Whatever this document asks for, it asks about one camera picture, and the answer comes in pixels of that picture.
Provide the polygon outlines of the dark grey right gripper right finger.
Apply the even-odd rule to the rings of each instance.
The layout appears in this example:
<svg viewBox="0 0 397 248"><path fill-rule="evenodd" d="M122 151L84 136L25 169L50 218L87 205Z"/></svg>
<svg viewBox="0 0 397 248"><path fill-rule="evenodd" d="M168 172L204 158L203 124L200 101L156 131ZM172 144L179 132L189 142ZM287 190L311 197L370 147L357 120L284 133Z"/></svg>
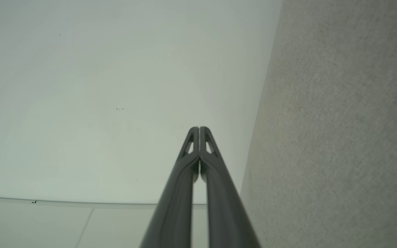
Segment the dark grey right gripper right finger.
<svg viewBox="0 0 397 248"><path fill-rule="evenodd" d="M222 154L205 126L200 127L200 163L207 187L209 247L260 248Z"/></svg>

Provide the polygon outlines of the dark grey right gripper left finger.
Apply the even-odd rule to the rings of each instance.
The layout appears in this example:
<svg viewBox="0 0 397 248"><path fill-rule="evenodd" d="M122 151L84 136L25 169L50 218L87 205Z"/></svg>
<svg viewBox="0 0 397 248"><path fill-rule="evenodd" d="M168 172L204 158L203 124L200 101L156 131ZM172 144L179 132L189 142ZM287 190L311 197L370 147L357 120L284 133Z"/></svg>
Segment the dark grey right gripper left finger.
<svg viewBox="0 0 397 248"><path fill-rule="evenodd" d="M199 168L200 129L192 127L174 163L141 248L189 248L192 236L193 184Z"/></svg>

